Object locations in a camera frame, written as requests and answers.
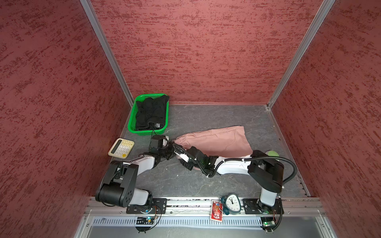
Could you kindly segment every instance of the red packet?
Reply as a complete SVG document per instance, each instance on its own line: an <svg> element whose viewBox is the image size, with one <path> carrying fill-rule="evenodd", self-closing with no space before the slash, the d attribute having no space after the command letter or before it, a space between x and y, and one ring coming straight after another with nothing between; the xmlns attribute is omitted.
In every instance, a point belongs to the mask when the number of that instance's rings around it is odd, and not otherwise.
<svg viewBox="0 0 381 238"><path fill-rule="evenodd" d="M212 211L210 219L222 222L222 208L223 204L220 201L212 200Z"/></svg>

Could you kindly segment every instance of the green plastic basket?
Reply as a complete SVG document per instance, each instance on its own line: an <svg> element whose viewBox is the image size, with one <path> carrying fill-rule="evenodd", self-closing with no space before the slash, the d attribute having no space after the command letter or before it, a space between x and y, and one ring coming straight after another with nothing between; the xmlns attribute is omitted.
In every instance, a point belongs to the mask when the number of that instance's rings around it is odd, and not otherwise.
<svg viewBox="0 0 381 238"><path fill-rule="evenodd" d="M145 130L145 131L135 131L135 126L136 126L136 113L138 112L138 107L136 105L136 102L142 102L144 101L146 98L148 97L151 97L151 98L157 98L157 97L161 97L163 95L166 95L164 93L152 93L152 94L142 94L142 95L139 95L135 98L135 101L134 101L134 105L132 106L132 110L131 110L131 115L130 115L130 120L128 121L128 130L131 132L131 133L135 133L135 134L138 134L139 136L147 136L147 135L151 135L151 134L158 134L158 135L161 135L164 133L165 129L167 128L168 126L168 108L169 108L169 101L167 102L167 107L166 107L166 112L165 112L165 125L162 129L158 129L158 130L155 130L155 132L153 133L152 131L153 130Z"/></svg>

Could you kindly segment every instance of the black mounting plate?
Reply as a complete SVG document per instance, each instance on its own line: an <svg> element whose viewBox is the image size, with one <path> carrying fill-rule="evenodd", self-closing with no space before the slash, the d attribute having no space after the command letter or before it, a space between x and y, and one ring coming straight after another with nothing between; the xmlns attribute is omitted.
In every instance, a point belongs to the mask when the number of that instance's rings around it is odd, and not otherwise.
<svg viewBox="0 0 381 238"><path fill-rule="evenodd" d="M245 213L246 214L260 214L260 215L263 215L262 213L260 213L260 211L258 210L258 207L257 207L257 201L258 201L258 198L244 198L243 200L243 208L245 209ZM276 213L277 214L280 214L280 206L279 206L279 199L275 199L275 204L274 206L272 207L273 209L275 209Z"/></svg>
<svg viewBox="0 0 381 238"><path fill-rule="evenodd" d="M155 214L155 213L160 214L160 209L162 211L161 214L165 214L167 199L166 198L153 198L153 200L154 200L154 206L156 206L156 212L155 212L155 207L153 207L152 210L150 212L148 212L147 214ZM126 209L126 213L127 214L139 214L139 215L145 214L145 213L141 213L136 205L128 205L128 207Z"/></svg>

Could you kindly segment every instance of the clock face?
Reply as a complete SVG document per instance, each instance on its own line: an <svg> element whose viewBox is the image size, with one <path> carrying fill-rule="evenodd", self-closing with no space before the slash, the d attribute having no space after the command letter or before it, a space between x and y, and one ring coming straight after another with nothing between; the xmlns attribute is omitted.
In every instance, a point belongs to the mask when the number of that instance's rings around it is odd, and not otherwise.
<svg viewBox="0 0 381 238"><path fill-rule="evenodd" d="M235 194L230 194L226 198L226 206L229 210L231 210L233 212L241 211L241 204L239 202L237 195L235 195Z"/></svg>

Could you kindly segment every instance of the calculator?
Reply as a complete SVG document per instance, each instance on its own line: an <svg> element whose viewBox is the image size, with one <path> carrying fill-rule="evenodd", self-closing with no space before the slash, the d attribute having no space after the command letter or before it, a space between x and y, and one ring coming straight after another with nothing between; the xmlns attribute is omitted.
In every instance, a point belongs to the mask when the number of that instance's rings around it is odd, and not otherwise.
<svg viewBox="0 0 381 238"><path fill-rule="evenodd" d="M115 141L114 145L112 145L109 150L109 155L117 158L125 159L130 153L132 147L135 142L119 138Z"/></svg>

